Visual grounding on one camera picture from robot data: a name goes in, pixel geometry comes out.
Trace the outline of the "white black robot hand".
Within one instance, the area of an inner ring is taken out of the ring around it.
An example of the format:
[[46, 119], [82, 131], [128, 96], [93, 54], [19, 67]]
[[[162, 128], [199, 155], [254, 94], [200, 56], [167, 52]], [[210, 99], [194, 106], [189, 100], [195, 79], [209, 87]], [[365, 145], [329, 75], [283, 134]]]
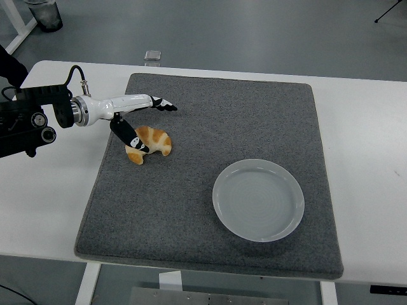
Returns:
[[149, 148], [122, 116], [148, 107], [159, 111], [177, 111], [177, 107], [167, 100], [146, 94], [123, 95], [105, 100], [82, 96], [80, 104], [82, 118], [77, 125], [88, 126], [100, 119], [108, 120], [111, 131], [126, 146], [145, 153], [149, 152]]

